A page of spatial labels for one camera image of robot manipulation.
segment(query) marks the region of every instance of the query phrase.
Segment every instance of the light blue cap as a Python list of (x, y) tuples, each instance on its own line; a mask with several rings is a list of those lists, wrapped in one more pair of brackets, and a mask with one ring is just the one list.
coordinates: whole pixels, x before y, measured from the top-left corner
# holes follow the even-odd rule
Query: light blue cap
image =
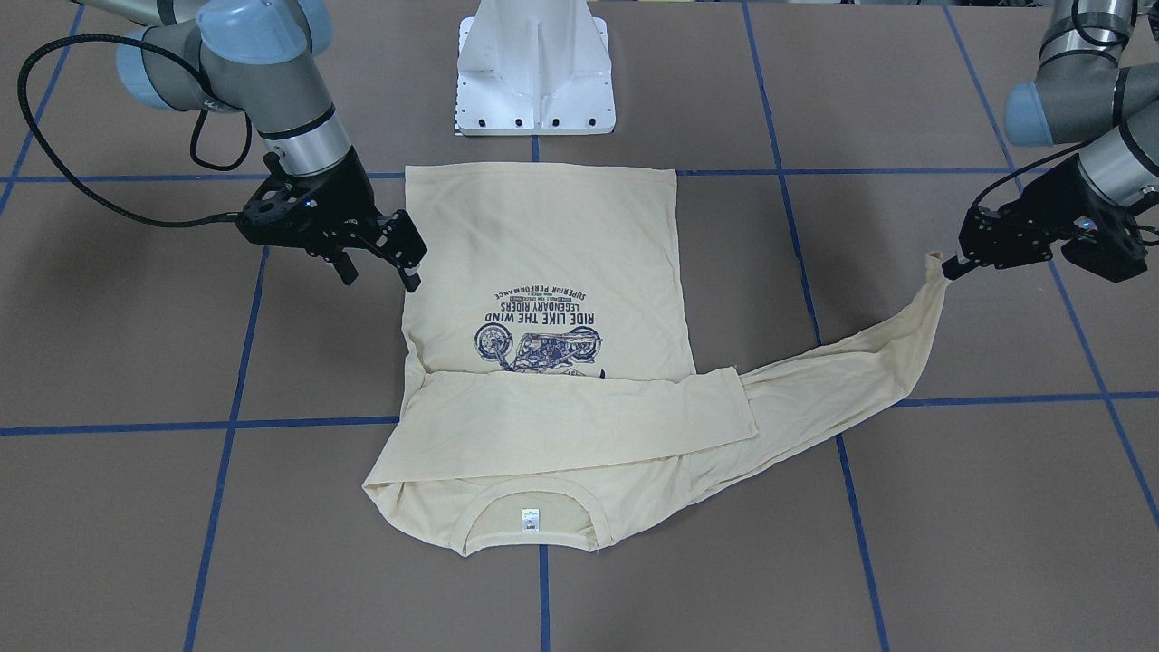
[(309, 52), (315, 57), (326, 51), (334, 41), (334, 25), (330, 23), (330, 13), (326, 10), (322, 0), (298, 0), (301, 13), (306, 14), (306, 23), (309, 25)]
[[(125, 36), (141, 41), (145, 38), (146, 31), (147, 28), (138, 29)], [(145, 72), (144, 54), (145, 51), (140, 47), (117, 45), (117, 75), (121, 76), (121, 83), (124, 83), (129, 94), (137, 97), (143, 104), (154, 109), (172, 109), (173, 107), (165, 103), (156, 88), (153, 87), (153, 82), (150, 81), (148, 73)]]
[(1006, 137), (1015, 145), (1055, 144), (1033, 81), (1019, 83), (1006, 97)]
[(284, 0), (210, 0), (197, 12), (202, 42), (239, 64), (271, 65), (306, 51), (306, 35)]

